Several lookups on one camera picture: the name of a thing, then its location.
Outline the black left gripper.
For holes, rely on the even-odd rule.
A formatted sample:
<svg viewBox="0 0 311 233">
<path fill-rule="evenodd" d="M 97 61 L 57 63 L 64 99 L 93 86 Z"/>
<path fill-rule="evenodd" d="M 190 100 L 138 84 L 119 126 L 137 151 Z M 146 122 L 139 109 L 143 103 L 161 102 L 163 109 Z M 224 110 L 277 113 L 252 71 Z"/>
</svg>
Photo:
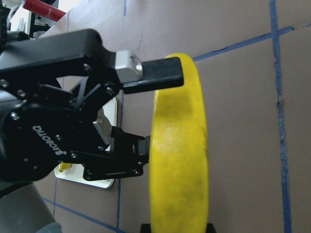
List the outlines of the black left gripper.
<svg viewBox="0 0 311 233">
<path fill-rule="evenodd" d="M 32 182 L 60 163 L 79 164 L 77 114 L 67 106 L 21 101 L 0 104 L 0 178 Z"/>
</svg>

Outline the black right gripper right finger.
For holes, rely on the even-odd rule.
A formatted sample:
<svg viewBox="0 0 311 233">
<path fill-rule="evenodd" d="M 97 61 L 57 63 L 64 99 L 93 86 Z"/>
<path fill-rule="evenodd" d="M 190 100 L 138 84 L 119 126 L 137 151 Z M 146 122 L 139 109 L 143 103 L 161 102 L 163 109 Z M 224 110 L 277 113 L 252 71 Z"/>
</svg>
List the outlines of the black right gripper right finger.
<svg viewBox="0 0 311 233">
<path fill-rule="evenodd" d="M 206 233 L 216 233 L 216 230 L 212 223 L 207 224 Z"/>
</svg>

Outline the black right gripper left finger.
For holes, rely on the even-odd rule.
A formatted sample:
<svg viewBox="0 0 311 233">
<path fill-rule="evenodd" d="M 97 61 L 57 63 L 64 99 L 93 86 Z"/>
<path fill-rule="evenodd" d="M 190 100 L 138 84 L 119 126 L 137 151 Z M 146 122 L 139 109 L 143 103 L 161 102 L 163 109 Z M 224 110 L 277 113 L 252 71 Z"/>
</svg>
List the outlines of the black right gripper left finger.
<svg viewBox="0 0 311 233">
<path fill-rule="evenodd" d="M 144 223 L 140 226 L 140 233 L 151 233 L 151 224 Z"/>
</svg>

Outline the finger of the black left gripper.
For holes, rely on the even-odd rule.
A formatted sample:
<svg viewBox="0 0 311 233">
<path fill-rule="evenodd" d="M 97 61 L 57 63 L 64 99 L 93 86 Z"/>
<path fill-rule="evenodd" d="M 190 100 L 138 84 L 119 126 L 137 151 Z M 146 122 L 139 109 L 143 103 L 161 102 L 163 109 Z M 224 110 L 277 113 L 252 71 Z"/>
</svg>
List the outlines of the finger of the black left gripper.
<svg viewBox="0 0 311 233">
<path fill-rule="evenodd" d="M 99 33 L 84 29 L 41 39 L 0 35 L 0 112 L 95 114 L 120 91 L 180 87 L 181 61 L 141 62 L 128 50 L 112 52 Z"/>
<path fill-rule="evenodd" d="M 112 126 L 100 109 L 92 122 L 91 138 L 70 153 L 70 162 L 84 167 L 87 181 L 141 176 L 149 163 L 150 136 L 140 136 Z"/>
</svg>

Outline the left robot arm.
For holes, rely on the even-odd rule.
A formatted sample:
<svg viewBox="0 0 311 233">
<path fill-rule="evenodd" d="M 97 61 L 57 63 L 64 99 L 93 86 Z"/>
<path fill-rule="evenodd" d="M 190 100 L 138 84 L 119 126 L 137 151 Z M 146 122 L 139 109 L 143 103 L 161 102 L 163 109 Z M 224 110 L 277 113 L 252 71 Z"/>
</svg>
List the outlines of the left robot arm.
<svg viewBox="0 0 311 233">
<path fill-rule="evenodd" d="M 87 181 L 143 174 L 148 137 L 112 126 L 103 106 L 126 94 L 179 87 L 177 57 L 141 62 L 111 52 L 97 31 L 42 39 L 0 33 L 0 230 L 59 233 L 34 182 L 61 163 L 81 164 Z"/>
</svg>

